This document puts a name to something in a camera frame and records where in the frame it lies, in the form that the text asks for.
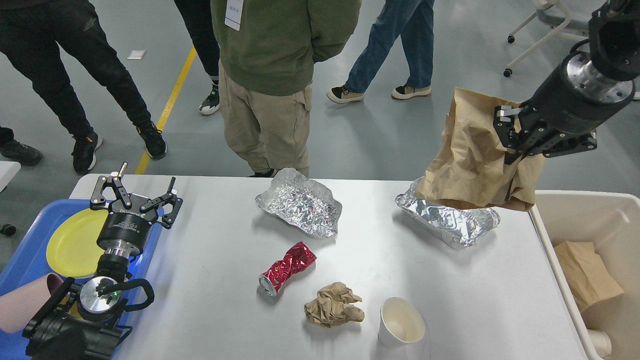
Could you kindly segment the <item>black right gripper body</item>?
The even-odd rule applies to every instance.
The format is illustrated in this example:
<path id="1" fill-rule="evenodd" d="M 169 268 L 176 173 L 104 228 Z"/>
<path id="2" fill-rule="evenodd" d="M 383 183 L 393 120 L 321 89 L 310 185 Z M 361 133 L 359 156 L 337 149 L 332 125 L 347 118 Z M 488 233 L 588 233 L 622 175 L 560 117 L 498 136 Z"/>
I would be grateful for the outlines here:
<path id="1" fill-rule="evenodd" d="M 633 80 L 600 73 L 587 52 L 568 55 L 518 114 L 518 155 L 560 157 L 594 150 L 595 129 L 635 96 Z"/>

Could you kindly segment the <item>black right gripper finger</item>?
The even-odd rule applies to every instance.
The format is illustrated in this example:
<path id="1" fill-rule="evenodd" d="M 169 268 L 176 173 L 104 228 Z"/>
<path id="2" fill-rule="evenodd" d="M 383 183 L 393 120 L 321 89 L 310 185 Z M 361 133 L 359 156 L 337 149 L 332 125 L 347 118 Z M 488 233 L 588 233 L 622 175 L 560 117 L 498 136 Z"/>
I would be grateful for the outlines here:
<path id="1" fill-rule="evenodd" d="M 515 129 L 519 121 L 519 114 L 525 107 L 512 105 L 497 105 L 494 107 L 493 127 L 499 141 L 506 148 L 504 164 L 510 166 L 521 158 L 524 152 L 524 138 Z"/>

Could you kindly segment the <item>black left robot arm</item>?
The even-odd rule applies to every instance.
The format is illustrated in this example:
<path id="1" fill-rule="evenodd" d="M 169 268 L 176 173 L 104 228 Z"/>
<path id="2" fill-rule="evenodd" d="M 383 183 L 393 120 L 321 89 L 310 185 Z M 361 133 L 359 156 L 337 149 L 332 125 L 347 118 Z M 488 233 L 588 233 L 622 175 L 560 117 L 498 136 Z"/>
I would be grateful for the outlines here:
<path id="1" fill-rule="evenodd" d="M 94 275 L 84 284 L 69 276 L 22 332 L 33 360 L 109 360 L 133 329 L 119 324 L 121 316 L 154 301 L 150 282 L 130 274 L 130 257 L 144 253 L 154 224 L 174 225 L 183 199 L 174 177 L 158 197 L 129 193 L 122 184 L 126 166 L 100 176 L 90 198 L 90 210 L 107 211 L 96 240 L 103 255 Z"/>

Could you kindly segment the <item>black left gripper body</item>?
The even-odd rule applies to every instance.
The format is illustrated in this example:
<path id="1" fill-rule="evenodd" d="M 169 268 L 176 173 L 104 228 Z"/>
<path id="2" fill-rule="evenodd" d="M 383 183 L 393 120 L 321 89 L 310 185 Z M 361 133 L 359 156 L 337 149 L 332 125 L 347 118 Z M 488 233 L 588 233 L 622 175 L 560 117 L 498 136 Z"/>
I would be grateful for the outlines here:
<path id="1" fill-rule="evenodd" d="M 150 221 L 126 212 L 110 212 L 97 237 L 106 255 L 138 256 L 144 252 L 151 232 Z"/>

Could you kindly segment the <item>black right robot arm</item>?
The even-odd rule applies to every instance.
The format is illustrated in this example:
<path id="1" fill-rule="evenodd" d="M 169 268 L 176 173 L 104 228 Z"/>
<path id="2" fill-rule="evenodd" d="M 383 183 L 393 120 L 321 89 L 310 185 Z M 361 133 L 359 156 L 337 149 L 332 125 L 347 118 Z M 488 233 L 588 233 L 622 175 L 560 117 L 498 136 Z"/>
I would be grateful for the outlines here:
<path id="1" fill-rule="evenodd" d="M 519 107 L 498 105 L 493 126 L 505 164 L 594 150 L 595 130 L 635 96 L 639 75 L 639 2 L 608 0 L 588 22 L 589 52 L 574 46 Z"/>

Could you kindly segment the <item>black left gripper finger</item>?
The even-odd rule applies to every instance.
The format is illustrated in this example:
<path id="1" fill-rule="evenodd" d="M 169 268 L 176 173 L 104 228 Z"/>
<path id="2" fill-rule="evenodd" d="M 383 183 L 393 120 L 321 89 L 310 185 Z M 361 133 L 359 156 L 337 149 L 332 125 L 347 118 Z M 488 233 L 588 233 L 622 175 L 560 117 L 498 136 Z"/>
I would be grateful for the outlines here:
<path id="1" fill-rule="evenodd" d="M 141 217 L 147 219 L 151 224 L 160 224 L 166 229 L 171 229 L 178 217 L 178 213 L 183 205 L 183 199 L 178 197 L 178 192 L 174 190 L 175 177 L 171 177 L 167 192 L 153 199 L 148 199 L 139 206 Z M 166 205 L 171 205 L 171 211 L 165 212 L 158 217 L 158 209 Z"/>
<path id="2" fill-rule="evenodd" d="M 119 210 L 131 210 L 133 201 L 130 194 L 126 191 L 122 184 L 122 176 L 128 166 L 128 162 L 123 162 L 121 168 L 117 172 L 112 172 L 108 176 L 100 176 L 94 187 L 94 191 L 90 198 L 90 210 L 110 210 L 116 212 Z M 115 199 L 108 205 L 106 198 L 103 196 L 105 189 L 112 189 Z"/>

